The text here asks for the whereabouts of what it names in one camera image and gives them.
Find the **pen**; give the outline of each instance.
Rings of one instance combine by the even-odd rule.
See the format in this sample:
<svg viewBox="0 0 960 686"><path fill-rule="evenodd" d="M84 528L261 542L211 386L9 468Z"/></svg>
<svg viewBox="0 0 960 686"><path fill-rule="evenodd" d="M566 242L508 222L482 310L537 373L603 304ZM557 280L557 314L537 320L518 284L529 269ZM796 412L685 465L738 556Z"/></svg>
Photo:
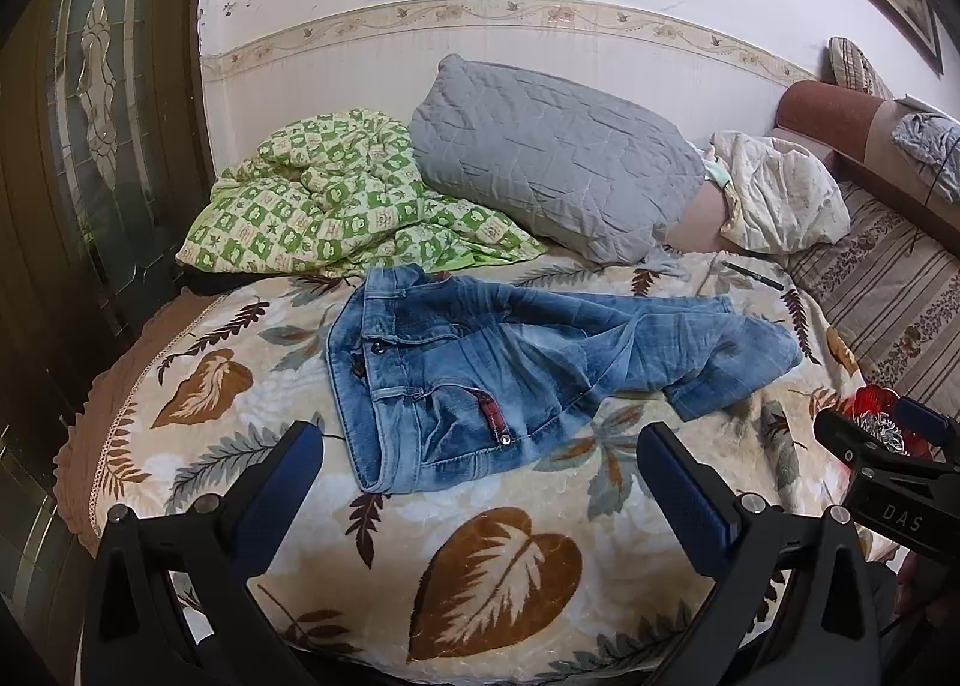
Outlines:
<svg viewBox="0 0 960 686"><path fill-rule="evenodd" d="M757 274L757 272L752 272L752 271L750 271L749 269L742 269L742 268L740 268L739 266L737 266L736 264L728 263L726 260L723 262L723 264L724 264L724 266L726 266L728 269L733 269L734 272L739 272L739 273L741 273L742 275L746 275L746 277L751 278L752 280L756 280L757 283L763 283L764 285L770 285L771 288L776 288L776 290L781 290L781 291L782 291L782 290L785 290L784 285L781 285L781 284L778 283L776 280L771 280L771 278L769 278L769 277L765 277L764 275Z"/></svg>

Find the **brown leaf print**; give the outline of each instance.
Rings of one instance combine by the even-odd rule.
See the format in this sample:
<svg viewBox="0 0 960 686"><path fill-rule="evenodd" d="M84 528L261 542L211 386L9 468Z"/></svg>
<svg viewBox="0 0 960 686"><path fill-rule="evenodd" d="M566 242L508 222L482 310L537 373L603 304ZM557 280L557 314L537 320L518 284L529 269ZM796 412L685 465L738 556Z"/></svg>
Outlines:
<svg viewBox="0 0 960 686"><path fill-rule="evenodd" d="M176 386L174 398L157 415L151 429L169 424L193 426L219 418L237 394L253 386L253 373L232 360L233 350L208 352L197 371Z"/></svg>
<svg viewBox="0 0 960 686"><path fill-rule="evenodd" d="M126 491L126 483L143 483L150 478L149 472L143 472L133 464L130 456L130 430L126 429L133 423L136 414L136 403L131 402L120 414L117 428L110 437L107 461L104 464L104 473L100 479L100 489L109 493L114 499L120 499Z"/></svg>
<svg viewBox="0 0 960 686"><path fill-rule="evenodd" d="M167 355L164 360L160 361L160 366L157 367L157 382L160 385L163 384L163 375L170 368L170 364L174 362L175 358L182 358L184 355L200 355L201 351L206 350L211 345L229 339L230 336L237 336L243 328L250 326L251 323L256 323L267 314L267 307L270 307L270 302L261 302L258 299L256 304L248 304L237 312L229 323L224 323L223 326L214 328L210 333L204 334L184 352L174 352L174 354Z"/></svg>
<svg viewBox="0 0 960 686"><path fill-rule="evenodd" d="M517 507L480 513L453 532L421 579L408 661L472 656L550 625L580 584L580 549L563 534L534 534Z"/></svg>
<svg viewBox="0 0 960 686"><path fill-rule="evenodd" d="M610 448L604 448L607 454L608 473L610 481L618 489L623 488L623 473L620 470L620 462L616 460L616 454Z"/></svg>
<svg viewBox="0 0 960 686"><path fill-rule="evenodd" d="M361 494L350 503L354 508L350 513L350 524L344 534L352 531L357 533L357 552L368 569L373 569L373 536L376 525L380 521L380 510L383 509L384 499L390 499L390 494Z"/></svg>
<svg viewBox="0 0 960 686"><path fill-rule="evenodd" d="M781 301L786 304L786 308L790 312L790 319L793 321L793 331L797 334L797 341L800 343L800 350L803 351L803 355L808 357L810 361L817 366L822 366L810 348L806 309L803 306L803 297L800 296L800 291L796 288L788 290L786 293L781 294Z"/></svg>
<svg viewBox="0 0 960 686"><path fill-rule="evenodd" d="M856 363L856 357L853 356L850 348L847 347L847 343L840 338L840 334L837 333L837 329L833 326L827 329L827 347L830 350L830 355L836 359L838 364L847 370L848 375L853 376L856 374L860 368Z"/></svg>
<svg viewBox="0 0 960 686"><path fill-rule="evenodd" d="M653 287L654 280L659 280L661 273L651 272L647 269L637 269L634 272L634 295L649 296L650 288Z"/></svg>
<svg viewBox="0 0 960 686"><path fill-rule="evenodd" d="M583 454L588 454L589 451L592 451L596 446L596 440L593 437L586 437L584 439L575 439L566 443L562 449L560 449L560 454L556 456L555 461L568 461L570 459L579 459Z"/></svg>
<svg viewBox="0 0 960 686"><path fill-rule="evenodd" d="M834 408L839 409L841 412L844 411L844 401L840 397L840 394L829 388L817 388L811 393L790 388L790 392L808 397L808 412L810 413L811 419L816 418L817 415L820 414L820 411L824 409Z"/></svg>

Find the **blue denim jeans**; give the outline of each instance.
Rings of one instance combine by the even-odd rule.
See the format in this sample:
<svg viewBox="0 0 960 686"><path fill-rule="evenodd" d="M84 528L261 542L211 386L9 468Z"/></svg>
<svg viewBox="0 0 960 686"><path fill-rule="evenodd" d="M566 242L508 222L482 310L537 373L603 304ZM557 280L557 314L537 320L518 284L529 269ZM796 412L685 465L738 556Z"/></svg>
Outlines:
<svg viewBox="0 0 960 686"><path fill-rule="evenodd" d="M553 293L414 265L372 270L328 336L357 480L392 494L534 461L617 391L662 389L690 420L799 362L790 331L725 296Z"/></svg>

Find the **jeans pocket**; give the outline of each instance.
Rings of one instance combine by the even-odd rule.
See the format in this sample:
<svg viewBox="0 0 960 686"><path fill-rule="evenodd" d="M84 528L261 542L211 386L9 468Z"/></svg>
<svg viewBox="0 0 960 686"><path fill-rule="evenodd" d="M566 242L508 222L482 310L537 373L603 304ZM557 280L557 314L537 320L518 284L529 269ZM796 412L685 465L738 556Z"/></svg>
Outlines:
<svg viewBox="0 0 960 686"><path fill-rule="evenodd" d="M505 449L514 441L496 399L480 388L443 382L422 394L416 406L424 464Z"/></svg>

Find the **gray quilted pillow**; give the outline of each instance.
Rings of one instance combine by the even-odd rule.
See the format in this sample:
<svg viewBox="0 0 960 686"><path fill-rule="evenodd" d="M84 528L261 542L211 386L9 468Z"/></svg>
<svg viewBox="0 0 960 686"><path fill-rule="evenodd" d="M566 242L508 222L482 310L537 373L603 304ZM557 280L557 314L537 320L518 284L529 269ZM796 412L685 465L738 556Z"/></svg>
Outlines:
<svg viewBox="0 0 960 686"><path fill-rule="evenodd" d="M704 165L648 109L569 80L448 55L410 123L440 192L500 209L596 263L636 263L680 221Z"/></svg>

